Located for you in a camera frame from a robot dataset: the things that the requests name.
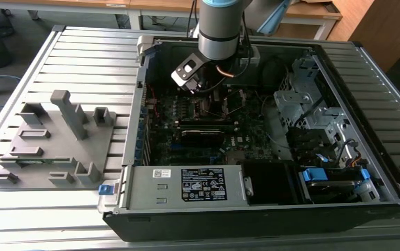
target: motherboard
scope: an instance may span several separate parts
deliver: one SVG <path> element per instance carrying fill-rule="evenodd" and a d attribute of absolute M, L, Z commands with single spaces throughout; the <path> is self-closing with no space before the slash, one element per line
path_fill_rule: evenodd
<path fill-rule="evenodd" d="M 264 109 L 272 95 L 222 86 L 193 96 L 178 88 L 148 86 L 152 165 L 236 165 L 273 159 Z"/>

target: slotted metal table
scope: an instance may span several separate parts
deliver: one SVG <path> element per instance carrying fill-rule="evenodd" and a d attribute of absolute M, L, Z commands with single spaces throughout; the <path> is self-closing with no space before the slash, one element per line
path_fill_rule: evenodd
<path fill-rule="evenodd" d="M 104 175 L 105 179 L 120 177 L 140 66 L 136 62 L 136 45 L 141 35 L 182 37 L 184 33 L 82 27 L 54 29 L 0 112 L 0 156 L 9 151 L 10 141 L 23 121 L 15 115 L 22 103 L 42 102 L 47 110 L 57 110 L 50 103 L 51 92 L 66 89 L 71 92 L 71 102 L 82 104 L 85 111 L 104 106 L 118 113 Z M 323 46 L 400 167 L 400 93 L 364 48 L 351 42 L 267 37 L 253 37 L 253 40 Z M 97 205 L 97 191 L 0 191 L 0 249 L 169 250 L 264 246 L 268 250 L 271 246 L 285 246 L 292 250 L 400 248 L 400 217 L 374 221 L 343 233 L 128 243 L 104 222 Z"/>

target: power supply label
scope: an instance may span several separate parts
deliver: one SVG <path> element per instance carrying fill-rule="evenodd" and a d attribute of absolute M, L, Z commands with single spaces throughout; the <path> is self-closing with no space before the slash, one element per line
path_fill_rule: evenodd
<path fill-rule="evenodd" d="M 182 169 L 181 189 L 184 201 L 228 200 L 224 169 Z"/>

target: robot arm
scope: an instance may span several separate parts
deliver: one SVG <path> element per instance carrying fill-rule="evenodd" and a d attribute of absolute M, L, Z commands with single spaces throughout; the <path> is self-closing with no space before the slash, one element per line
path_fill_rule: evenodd
<path fill-rule="evenodd" d="M 241 19 L 245 16 L 248 18 L 248 26 L 245 28 L 272 34 L 285 15 L 289 3 L 291 0 L 201 1 L 198 52 L 189 56 L 172 74 L 177 85 L 182 89 L 193 94 L 202 91 L 206 84 L 202 81 L 205 77 L 200 70 L 210 63 L 217 65 L 218 72 L 225 77 L 240 75 L 227 74 L 218 65 L 237 54 Z"/>

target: sticker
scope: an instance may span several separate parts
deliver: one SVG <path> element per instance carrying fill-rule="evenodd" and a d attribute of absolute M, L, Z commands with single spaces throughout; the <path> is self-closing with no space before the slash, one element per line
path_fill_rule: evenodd
<path fill-rule="evenodd" d="M 224 169 L 182 169 L 181 198 L 184 201 L 228 200 Z"/>
<path fill-rule="evenodd" d="M 126 5 L 125 4 L 106 4 L 108 7 L 120 7 L 120 8 L 125 8 Z"/>
<path fill-rule="evenodd" d="M 154 169 L 153 170 L 153 177 L 154 178 L 170 178 L 172 177 L 172 170 L 170 169 Z"/>
<path fill-rule="evenodd" d="M 340 17 L 333 17 L 333 16 L 324 16 L 324 19 L 340 19 Z"/>

